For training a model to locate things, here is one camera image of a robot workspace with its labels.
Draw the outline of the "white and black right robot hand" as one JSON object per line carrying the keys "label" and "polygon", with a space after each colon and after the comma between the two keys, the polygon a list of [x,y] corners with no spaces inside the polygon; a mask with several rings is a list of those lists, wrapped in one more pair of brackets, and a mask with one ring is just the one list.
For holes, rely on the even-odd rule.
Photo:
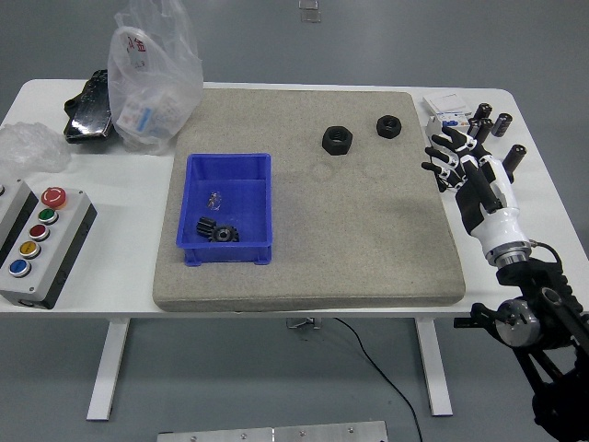
{"label": "white and black right robot hand", "polygon": [[531,241],[519,225],[520,210],[502,162],[468,134],[444,126],[425,148],[440,192],[453,191],[467,233],[476,238],[488,263],[498,269],[526,262]]}

